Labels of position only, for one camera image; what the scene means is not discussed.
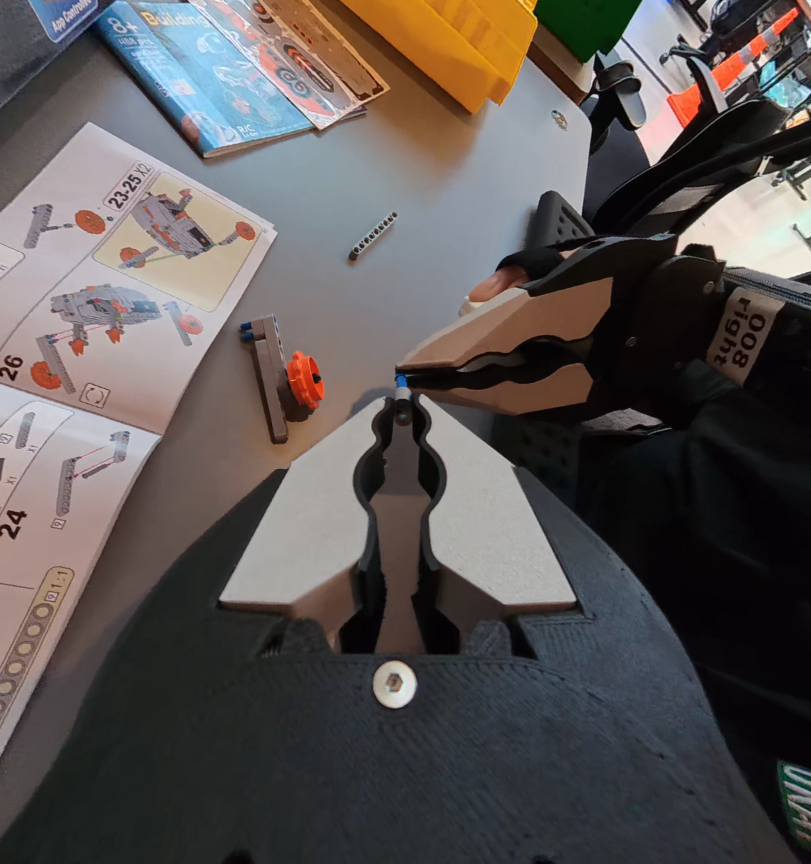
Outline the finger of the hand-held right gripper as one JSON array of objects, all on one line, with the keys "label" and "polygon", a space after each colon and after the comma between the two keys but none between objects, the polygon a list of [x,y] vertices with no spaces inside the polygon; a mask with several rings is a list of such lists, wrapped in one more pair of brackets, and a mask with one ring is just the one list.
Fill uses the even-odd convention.
[{"label": "finger of the hand-held right gripper", "polygon": [[398,364],[402,373],[434,368],[457,369],[488,353],[508,353],[537,337],[565,341],[589,336],[611,303],[613,279],[531,296],[509,288],[409,352]]},{"label": "finger of the hand-held right gripper", "polygon": [[581,363],[568,364],[535,381],[495,380],[490,376],[467,385],[464,375],[453,376],[453,383],[443,375],[405,374],[407,386],[435,402],[487,410],[494,414],[519,416],[542,410],[584,404],[594,384],[590,373]]}]

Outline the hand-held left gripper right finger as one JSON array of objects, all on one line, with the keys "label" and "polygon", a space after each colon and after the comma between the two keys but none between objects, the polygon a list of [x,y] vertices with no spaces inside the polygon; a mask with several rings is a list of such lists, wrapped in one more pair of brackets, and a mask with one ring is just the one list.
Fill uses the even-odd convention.
[{"label": "hand-held left gripper right finger", "polygon": [[428,652],[459,652],[484,621],[568,612],[577,597],[534,512],[531,478],[427,396],[412,398],[420,520],[411,602]]}]

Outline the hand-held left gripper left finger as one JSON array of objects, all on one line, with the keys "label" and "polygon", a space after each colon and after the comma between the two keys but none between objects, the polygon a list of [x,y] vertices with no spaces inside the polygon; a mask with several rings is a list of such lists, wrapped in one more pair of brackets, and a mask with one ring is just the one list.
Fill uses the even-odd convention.
[{"label": "hand-held left gripper left finger", "polygon": [[373,652],[387,589],[371,499],[385,482],[388,445],[384,396],[295,459],[220,604],[312,619],[344,652]]}]

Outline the grey beam assembly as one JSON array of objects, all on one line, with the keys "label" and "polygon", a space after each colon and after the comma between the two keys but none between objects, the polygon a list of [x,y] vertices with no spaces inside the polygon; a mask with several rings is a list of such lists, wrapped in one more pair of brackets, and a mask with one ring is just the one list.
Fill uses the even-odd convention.
[{"label": "grey beam assembly", "polygon": [[244,322],[239,335],[241,342],[251,347],[271,441],[284,444],[289,439],[286,407],[291,390],[277,320],[274,315],[266,315]]}]

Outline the orange gear wheel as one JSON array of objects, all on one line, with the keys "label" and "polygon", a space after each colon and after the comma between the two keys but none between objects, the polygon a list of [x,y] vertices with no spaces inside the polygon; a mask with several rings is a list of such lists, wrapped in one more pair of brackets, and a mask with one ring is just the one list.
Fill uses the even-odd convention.
[{"label": "orange gear wheel", "polygon": [[319,387],[316,387],[312,381],[312,373],[321,375],[313,357],[302,351],[294,351],[286,364],[285,371],[296,403],[310,411],[317,410],[324,400],[325,386],[324,381]]}]

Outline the light grey holed beam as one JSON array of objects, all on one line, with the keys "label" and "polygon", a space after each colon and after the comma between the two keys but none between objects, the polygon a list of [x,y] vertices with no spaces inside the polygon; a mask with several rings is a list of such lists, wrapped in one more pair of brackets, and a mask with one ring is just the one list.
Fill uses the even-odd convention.
[{"label": "light grey holed beam", "polygon": [[356,262],[375,242],[378,241],[386,232],[388,232],[397,222],[399,214],[396,211],[391,211],[386,217],[380,220],[375,226],[364,232],[354,243],[347,255],[349,262]]}]

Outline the white orange sticker sheet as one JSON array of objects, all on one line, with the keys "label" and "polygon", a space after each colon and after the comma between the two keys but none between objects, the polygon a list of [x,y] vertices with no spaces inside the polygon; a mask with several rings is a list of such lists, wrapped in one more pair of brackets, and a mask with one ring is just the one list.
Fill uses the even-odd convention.
[{"label": "white orange sticker sheet", "polygon": [[252,2],[193,1],[242,56],[319,130],[365,112],[333,71],[279,19]]}]

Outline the person's right hand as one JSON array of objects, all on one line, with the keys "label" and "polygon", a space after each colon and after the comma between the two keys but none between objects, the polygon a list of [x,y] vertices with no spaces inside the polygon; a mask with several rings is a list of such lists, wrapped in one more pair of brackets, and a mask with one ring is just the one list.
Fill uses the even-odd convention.
[{"label": "person's right hand", "polygon": [[465,306],[468,310],[490,301],[510,288],[518,288],[530,282],[528,273],[517,265],[509,265],[496,270],[468,294]]}]

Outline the black office chair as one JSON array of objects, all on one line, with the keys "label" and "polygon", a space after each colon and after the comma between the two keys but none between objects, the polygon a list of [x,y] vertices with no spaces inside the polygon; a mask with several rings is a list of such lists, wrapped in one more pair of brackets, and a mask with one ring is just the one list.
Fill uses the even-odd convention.
[{"label": "black office chair", "polygon": [[637,134],[647,112],[633,64],[611,51],[596,53],[594,67],[594,83],[581,106],[591,126],[583,205],[587,219],[618,187],[650,166]]},{"label": "black office chair", "polygon": [[584,205],[585,221],[604,235],[682,234],[759,172],[811,156],[811,120],[785,129],[788,115],[766,98],[729,108],[654,165],[599,193]]}]

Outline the orange traffic cone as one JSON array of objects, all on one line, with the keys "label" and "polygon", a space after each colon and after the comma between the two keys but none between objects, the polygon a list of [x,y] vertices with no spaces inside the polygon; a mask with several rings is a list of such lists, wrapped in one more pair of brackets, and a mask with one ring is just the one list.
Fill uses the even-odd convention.
[{"label": "orange traffic cone", "polygon": [[697,114],[705,108],[707,99],[712,101],[712,108],[718,113],[725,110],[724,91],[739,78],[749,64],[776,44],[779,36],[799,13],[799,9],[794,6],[739,51],[724,59],[715,69],[707,68],[697,57],[688,57],[687,63],[694,77],[694,85],[684,92],[672,93],[667,98],[667,103],[681,126],[686,128],[693,123]]}]

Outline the yellow plastic bin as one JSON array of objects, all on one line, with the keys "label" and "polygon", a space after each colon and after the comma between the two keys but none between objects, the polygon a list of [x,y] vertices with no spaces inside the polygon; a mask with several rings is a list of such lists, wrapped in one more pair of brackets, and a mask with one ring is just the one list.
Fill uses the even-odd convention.
[{"label": "yellow plastic bin", "polygon": [[502,104],[538,21],[534,1],[345,1],[470,113]]}]

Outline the green plastic bin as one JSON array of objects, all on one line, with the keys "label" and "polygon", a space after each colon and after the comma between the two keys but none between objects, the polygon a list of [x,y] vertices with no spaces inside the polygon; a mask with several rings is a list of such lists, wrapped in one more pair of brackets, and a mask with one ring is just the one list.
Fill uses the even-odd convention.
[{"label": "green plastic bin", "polygon": [[582,63],[616,47],[641,1],[538,1],[534,14]]}]

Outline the brown sticker sheet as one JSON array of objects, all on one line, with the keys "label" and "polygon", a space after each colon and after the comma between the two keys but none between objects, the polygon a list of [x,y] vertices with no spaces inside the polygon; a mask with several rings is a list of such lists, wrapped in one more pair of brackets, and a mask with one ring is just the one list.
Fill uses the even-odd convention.
[{"label": "brown sticker sheet", "polygon": [[349,95],[367,103],[387,92],[383,81],[356,49],[313,3],[271,1],[270,11],[278,16],[287,32],[312,59],[320,60]]}]

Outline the open instruction booklet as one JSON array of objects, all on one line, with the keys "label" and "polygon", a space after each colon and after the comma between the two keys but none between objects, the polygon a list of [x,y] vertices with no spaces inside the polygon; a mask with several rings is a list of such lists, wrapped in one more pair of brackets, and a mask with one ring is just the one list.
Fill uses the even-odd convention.
[{"label": "open instruction booklet", "polygon": [[276,237],[91,123],[0,212],[0,757]]}]

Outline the blue instruction booklet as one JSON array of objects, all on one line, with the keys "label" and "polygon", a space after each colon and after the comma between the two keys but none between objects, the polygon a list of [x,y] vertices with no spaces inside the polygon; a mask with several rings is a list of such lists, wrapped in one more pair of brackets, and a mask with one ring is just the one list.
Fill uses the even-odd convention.
[{"label": "blue instruction booklet", "polygon": [[192,4],[114,2],[95,28],[201,157],[313,129]]}]

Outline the blue robot kit box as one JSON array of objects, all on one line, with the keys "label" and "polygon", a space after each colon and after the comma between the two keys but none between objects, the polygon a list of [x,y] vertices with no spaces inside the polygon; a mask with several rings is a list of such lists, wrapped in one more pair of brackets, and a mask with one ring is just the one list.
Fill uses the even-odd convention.
[{"label": "blue robot kit box", "polygon": [[110,1],[0,1],[0,81],[51,61]]}]

